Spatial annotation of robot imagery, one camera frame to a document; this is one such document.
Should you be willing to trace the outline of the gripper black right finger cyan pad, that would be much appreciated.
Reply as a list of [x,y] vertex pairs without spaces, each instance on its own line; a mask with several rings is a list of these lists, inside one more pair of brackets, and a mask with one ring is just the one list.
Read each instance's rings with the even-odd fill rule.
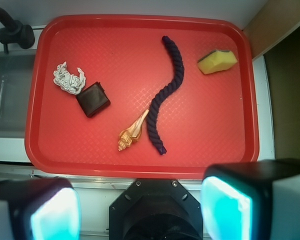
[[213,164],[200,205],[213,240],[300,240],[300,160]]

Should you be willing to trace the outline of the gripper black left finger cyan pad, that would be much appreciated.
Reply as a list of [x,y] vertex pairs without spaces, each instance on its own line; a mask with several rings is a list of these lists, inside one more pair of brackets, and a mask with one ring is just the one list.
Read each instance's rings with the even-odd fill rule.
[[0,240],[78,240],[81,206],[65,178],[0,181]]

